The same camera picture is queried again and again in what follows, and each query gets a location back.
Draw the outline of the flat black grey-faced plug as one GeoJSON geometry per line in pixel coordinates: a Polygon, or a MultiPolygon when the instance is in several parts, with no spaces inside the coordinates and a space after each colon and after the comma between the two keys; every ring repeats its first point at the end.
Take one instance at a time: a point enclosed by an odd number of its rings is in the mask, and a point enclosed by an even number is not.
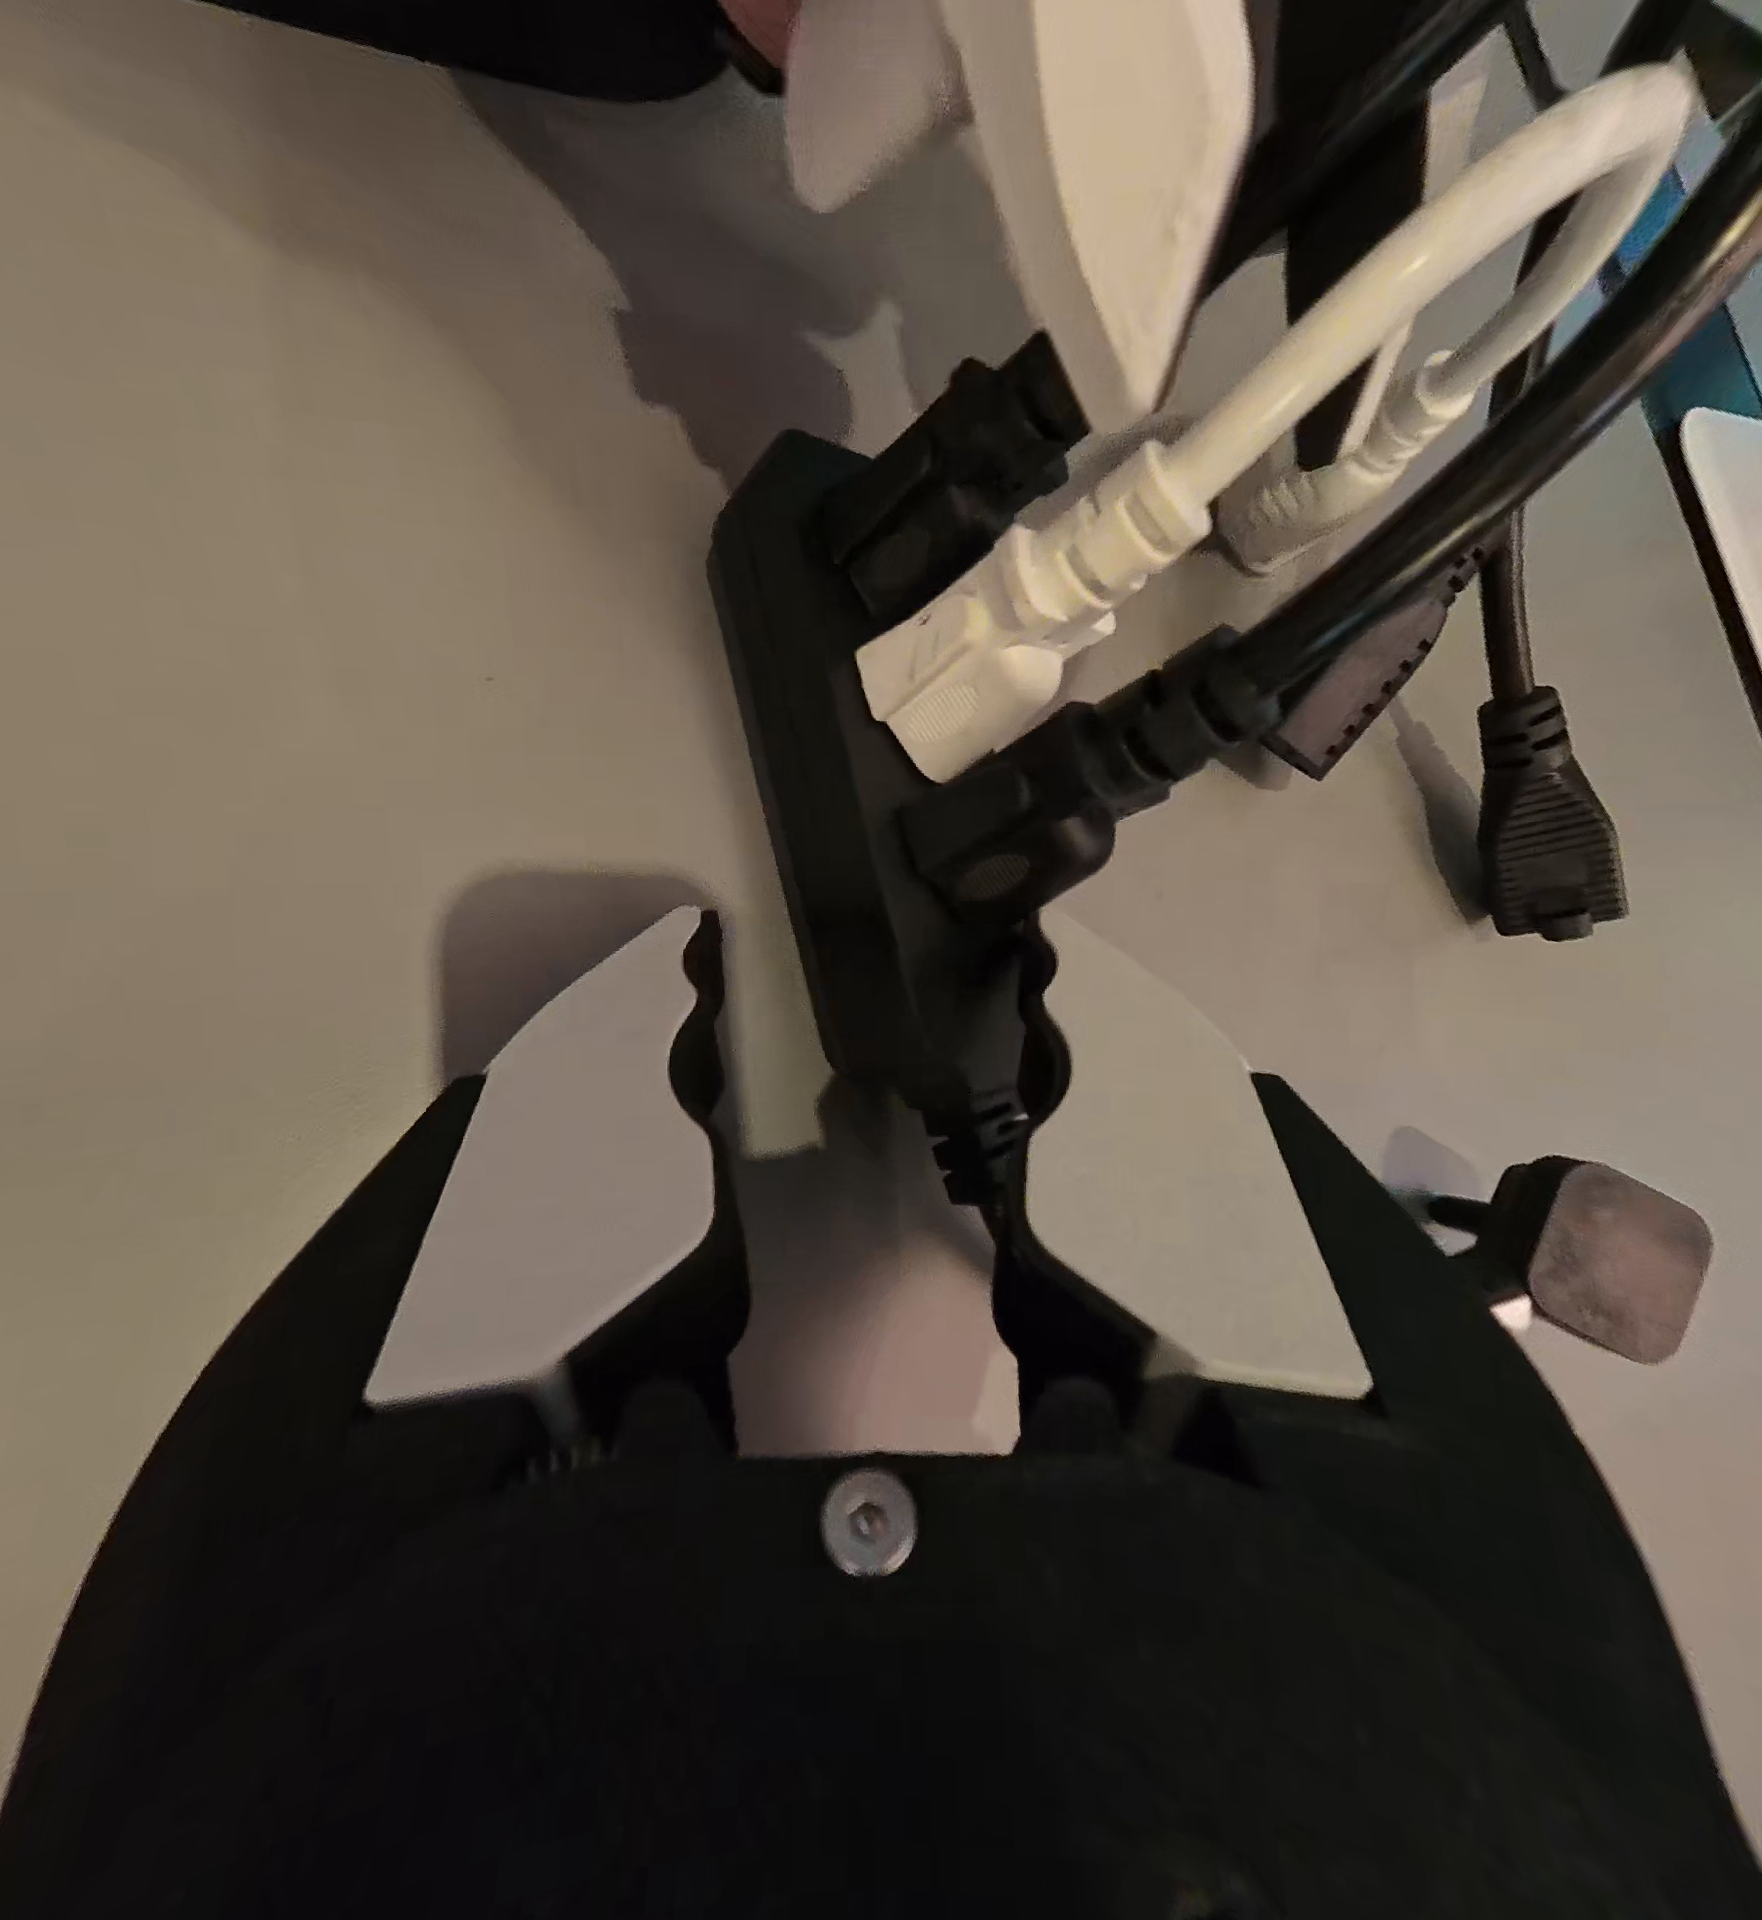
{"type": "Polygon", "coordinates": [[[1421,1211],[1464,1235],[1453,1261],[1507,1328],[1547,1322],[1638,1364],[1677,1354],[1714,1253],[1694,1207],[1563,1156],[1507,1167],[1489,1198],[1430,1193],[1421,1211]]]}

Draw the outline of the black power strip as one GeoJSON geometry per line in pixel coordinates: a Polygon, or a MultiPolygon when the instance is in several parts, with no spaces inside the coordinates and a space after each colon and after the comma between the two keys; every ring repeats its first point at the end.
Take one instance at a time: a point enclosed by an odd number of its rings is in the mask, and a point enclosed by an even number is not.
{"type": "Polygon", "coordinates": [[[724,501],[707,585],[810,1013],[828,1066],[917,1113],[947,1157],[1020,1137],[1020,922],[915,866],[901,815],[931,784],[869,716],[869,612],[821,509],[868,458],[787,429],[724,501]]]}

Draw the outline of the black extension cord notched socket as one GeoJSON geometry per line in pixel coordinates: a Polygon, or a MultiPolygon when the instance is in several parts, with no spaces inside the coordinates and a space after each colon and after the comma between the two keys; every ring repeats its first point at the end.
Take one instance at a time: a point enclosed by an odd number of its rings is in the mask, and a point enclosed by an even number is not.
{"type": "MultiPolygon", "coordinates": [[[[1194,546],[1217,540],[1251,576],[1288,570],[1370,517],[1482,393],[1547,348],[1560,315],[1632,236],[1699,111],[1674,49],[1694,4],[1634,4],[1603,72],[1563,92],[1526,4],[1334,6],[1358,49],[1343,86],[1303,86],[1256,119],[1215,269],[1349,198],[1365,149],[1401,120],[1472,120],[1478,83],[1453,70],[1510,42],[1534,117],[1482,159],[1437,131],[1412,186],[1377,188],[1334,219],[1331,286],[1229,394],[1175,438],[1148,435],[1093,492],[1036,529],[1028,503],[1063,483],[1090,431],[1158,410],[1082,410],[1041,330],[1002,367],[964,363],[941,396],[821,512],[828,560],[880,634],[857,668],[869,714],[930,781],[952,781],[1028,731],[1066,659],[1194,546]]],[[[1256,55],[1256,35],[1246,6],[1256,55]]]]}

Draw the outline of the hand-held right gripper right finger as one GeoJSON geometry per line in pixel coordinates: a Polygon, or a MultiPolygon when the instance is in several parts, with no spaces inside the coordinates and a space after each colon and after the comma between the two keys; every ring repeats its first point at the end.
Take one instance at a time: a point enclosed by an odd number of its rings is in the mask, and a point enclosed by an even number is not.
{"type": "Polygon", "coordinates": [[[1373,1379],[1256,1075],[1173,986],[1086,929],[1028,953],[1033,1127],[994,1222],[994,1322],[1030,1412],[1090,1379],[1357,1404],[1373,1379]]]}

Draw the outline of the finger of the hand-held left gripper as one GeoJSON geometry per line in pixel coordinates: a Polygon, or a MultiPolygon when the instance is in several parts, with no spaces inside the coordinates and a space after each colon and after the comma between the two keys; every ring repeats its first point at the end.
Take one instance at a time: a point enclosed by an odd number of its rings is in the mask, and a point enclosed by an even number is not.
{"type": "Polygon", "coordinates": [[[1239,1],[810,1],[784,66],[799,199],[973,132],[1013,271],[1082,410],[1158,410],[1256,119],[1239,1]]]}

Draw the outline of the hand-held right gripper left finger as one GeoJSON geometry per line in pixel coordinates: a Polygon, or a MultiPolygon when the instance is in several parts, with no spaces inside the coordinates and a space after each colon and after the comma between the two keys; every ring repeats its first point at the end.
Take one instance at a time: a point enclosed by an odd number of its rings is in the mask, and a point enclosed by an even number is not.
{"type": "Polygon", "coordinates": [[[750,1320],[725,1144],[717,914],[676,904],[491,1059],[367,1382],[375,1408],[519,1394],[727,1412],[750,1320]]]}

